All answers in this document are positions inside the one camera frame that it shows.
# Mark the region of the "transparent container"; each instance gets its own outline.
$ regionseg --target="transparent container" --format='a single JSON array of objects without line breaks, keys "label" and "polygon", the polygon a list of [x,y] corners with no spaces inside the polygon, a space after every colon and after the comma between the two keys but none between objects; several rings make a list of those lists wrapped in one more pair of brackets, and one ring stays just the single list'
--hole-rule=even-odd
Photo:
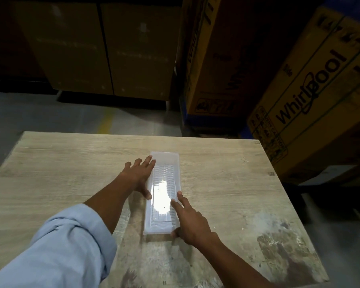
[{"label": "transparent container", "polygon": [[180,185],[180,160],[176,152],[151,152],[156,164],[147,181],[152,199],[145,208],[144,235],[171,233],[179,227],[178,217],[171,206]]}]

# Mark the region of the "light blue shirt sleeve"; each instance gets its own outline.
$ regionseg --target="light blue shirt sleeve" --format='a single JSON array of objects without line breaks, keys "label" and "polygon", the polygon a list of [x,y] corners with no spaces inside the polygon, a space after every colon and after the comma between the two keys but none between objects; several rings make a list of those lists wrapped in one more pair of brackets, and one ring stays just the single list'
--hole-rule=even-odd
[{"label": "light blue shirt sleeve", "polygon": [[29,248],[0,270],[0,287],[98,287],[116,249],[101,217],[78,204],[43,224]]}]

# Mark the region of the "wooden table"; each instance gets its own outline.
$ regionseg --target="wooden table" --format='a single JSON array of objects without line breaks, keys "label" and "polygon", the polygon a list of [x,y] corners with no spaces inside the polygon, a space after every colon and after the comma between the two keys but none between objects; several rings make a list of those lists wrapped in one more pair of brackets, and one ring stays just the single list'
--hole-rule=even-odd
[{"label": "wooden table", "polygon": [[[0,269],[50,216],[109,183],[126,161],[178,152],[182,191],[235,253],[266,278],[296,287],[328,276],[258,140],[25,132],[0,167]],[[102,287],[221,287],[198,250],[143,236],[145,202],[132,194],[114,233]]]}]

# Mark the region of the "whirlpool logo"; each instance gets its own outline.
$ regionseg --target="whirlpool logo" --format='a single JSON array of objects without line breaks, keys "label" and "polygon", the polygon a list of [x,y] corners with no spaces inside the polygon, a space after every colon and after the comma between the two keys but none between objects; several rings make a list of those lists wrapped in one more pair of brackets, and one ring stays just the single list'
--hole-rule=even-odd
[{"label": "whirlpool logo", "polygon": [[281,123],[286,124],[298,112],[307,115],[312,108],[312,104],[320,95],[319,90],[324,85],[331,75],[336,73],[342,63],[347,59],[335,50],[330,51],[331,57],[325,63],[324,69],[318,71],[316,74],[313,72],[307,73],[304,82],[299,87],[300,93],[292,96],[292,101],[284,104],[284,109],[279,111],[276,118]]}]

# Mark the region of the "hand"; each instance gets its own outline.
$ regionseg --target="hand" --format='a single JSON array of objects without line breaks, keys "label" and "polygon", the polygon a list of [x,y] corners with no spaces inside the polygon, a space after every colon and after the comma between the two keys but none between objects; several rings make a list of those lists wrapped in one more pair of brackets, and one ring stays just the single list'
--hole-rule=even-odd
[{"label": "hand", "polygon": [[171,233],[172,237],[180,237],[184,242],[196,248],[199,248],[206,238],[217,237],[216,233],[211,232],[207,219],[199,211],[192,208],[181,191],[177,192],[177,198],[184,208],[174,199],[171,200],[171,205],[180,221],[180,227]]},{"label": "hand", "polygon": [[127,186],[127,196],[129,196],[132,191],[138,191],[143,194],[147,200],[152,199],[152,195],[145,185],[156,163],[155,159],[152,161],[151,159],[152,156],[149,155],[142,164],[142,159],[135,160],[133,165],[131,162],[126,162],[124,169],[110,185]]}]

